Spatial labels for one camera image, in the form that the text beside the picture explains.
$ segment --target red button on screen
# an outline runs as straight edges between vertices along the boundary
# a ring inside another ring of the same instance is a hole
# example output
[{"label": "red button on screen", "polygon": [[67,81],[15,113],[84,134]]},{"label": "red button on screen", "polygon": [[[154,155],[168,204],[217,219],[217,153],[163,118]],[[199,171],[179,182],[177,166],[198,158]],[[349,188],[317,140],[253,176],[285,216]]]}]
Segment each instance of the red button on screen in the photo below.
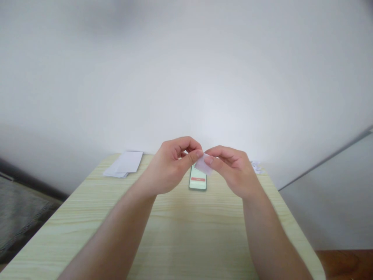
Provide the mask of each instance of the red button on screen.
[{"label": "red button on screen", "polygon": [[192,177],[192,181],[201,181],[201,182],[205,182],[206,179]]}]

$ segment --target left hand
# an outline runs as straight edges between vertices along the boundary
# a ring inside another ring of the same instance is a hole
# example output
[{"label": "left hand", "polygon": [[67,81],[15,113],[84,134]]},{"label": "left hand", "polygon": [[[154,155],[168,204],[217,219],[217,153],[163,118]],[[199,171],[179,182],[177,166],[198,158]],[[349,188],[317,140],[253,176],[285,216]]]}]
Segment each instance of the left hand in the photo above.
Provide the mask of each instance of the left hand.
[{"label": "left hand", "polygon": [[168,193],[180,183],[185,173],[202,155],[200,143],[192,137],[165,141],[136,185],[146,196]]}]

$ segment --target forearm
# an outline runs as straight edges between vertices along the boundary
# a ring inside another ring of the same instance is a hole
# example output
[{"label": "forearm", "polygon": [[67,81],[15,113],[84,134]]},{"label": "forearm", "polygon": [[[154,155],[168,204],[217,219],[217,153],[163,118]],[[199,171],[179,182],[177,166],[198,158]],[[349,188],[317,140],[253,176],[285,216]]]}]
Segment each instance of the forearm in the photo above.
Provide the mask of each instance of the forearm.
[{"label": "forearm", "polygon": [[312,279],[264,190],[258,188],[243,206],[250,254],[260,279]]},{"label": "forearm", "polygon": [[155,196],[144,196],[136,184],[121,197],[59,279],[126,278],[155,201]]}]

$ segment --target white wall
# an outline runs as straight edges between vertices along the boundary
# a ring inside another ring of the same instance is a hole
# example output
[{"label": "white wall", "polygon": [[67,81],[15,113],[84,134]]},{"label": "white wall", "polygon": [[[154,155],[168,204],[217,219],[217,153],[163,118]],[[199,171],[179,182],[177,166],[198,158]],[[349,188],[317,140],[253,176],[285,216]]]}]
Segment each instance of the white wall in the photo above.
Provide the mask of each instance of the white wall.
[{"label": "white wall", "polygon": [[280,193],[315,250],[373,249],[373,134]]},{"label": "white wall", "polygon": [[106,155],[191,135],[278,188],[373,124],[359,1],[0,3],[0,158],[71,193]]}]

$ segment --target green phone screen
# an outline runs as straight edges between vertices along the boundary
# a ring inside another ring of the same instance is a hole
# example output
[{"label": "green phone screen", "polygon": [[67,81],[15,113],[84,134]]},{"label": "green phone screen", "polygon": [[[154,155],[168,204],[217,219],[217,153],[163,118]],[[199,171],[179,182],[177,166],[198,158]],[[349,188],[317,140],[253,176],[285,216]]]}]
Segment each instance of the green phone screen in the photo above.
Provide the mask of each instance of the green phone screen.
[{"label": "green phone screen", "polygon": [[190,172],[189,187],[200,191],[205,191],[207,188],[206,174],[196,169],[195,164],[192,165]]}]

